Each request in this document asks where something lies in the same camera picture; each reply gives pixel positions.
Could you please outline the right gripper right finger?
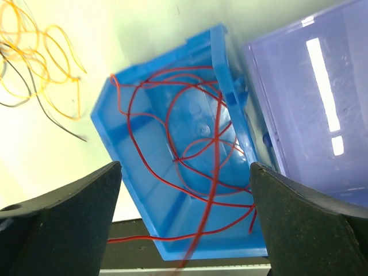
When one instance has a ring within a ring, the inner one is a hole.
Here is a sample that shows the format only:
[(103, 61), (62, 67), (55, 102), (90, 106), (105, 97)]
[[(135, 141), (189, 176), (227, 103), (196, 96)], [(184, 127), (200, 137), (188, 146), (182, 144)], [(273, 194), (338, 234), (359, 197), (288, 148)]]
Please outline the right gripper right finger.
[(254, 162), (250, 186), (269, 275), (367, 275), (367, 208)]

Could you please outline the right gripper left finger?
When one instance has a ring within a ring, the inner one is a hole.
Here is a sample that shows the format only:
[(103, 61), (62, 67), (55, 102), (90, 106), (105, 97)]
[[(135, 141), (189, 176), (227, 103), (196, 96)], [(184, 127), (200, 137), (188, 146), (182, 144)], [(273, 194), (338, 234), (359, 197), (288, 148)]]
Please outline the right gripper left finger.
[(1, 209), (1, 275), (98, 275), (121, 186), (117, 161)]

